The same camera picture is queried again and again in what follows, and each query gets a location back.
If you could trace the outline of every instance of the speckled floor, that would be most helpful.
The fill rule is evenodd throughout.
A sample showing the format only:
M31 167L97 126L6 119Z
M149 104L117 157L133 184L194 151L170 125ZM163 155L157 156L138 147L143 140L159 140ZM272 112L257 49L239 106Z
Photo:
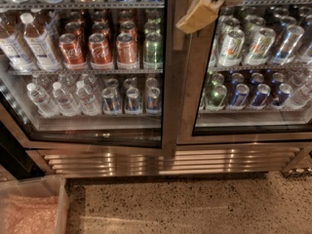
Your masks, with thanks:
M312 176L72 179L67 233L312 233Z

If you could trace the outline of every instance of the beverage cooler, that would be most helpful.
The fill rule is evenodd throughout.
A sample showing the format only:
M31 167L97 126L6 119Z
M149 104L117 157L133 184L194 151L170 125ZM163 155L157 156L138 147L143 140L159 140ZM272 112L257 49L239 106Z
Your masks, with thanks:
M176 148L182 0L4 0L1 122L48 174L158 174Z
M286 174L311 150L312 0L232 2L193 34L174 168Z

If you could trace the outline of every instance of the white bottle cap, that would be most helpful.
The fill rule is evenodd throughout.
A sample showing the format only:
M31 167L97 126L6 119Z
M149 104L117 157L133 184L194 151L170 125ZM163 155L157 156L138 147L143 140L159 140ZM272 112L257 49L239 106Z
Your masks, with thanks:
M59 90L61 88L61 83L60 82L55 82L54 84L53 84L53 89L54 90Z
M85 82L84 81L79 81L76 83L77 89L81 89L83 87L85 87Z
M29 24L34 21L34 17L30 13L21 14L20 19L23 24Z
M31 9L30 11L32 13L38 13L38 12L41 12L42 10L41 9Z
M29 83L27 85L27 90L32 92L32 91L35 91L36 90L36 85L34 85L33 83Z

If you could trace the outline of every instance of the floor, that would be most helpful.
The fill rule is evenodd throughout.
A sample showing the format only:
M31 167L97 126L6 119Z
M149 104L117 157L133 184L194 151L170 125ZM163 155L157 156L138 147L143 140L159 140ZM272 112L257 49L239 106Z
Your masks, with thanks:
M312 176L121 177L68 185L68 234L312 233Z

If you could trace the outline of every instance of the plastic bin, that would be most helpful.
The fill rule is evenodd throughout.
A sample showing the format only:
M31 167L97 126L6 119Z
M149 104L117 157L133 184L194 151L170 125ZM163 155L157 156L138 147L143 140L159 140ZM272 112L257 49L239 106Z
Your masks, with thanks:
M57 175L23 181L10 181L0 183L0 233L4 230L4 200L9 195L24 197L46 198L58 196L58 211L56 216L54 234L64 234L66 230L69 198L65 191L65 179Z

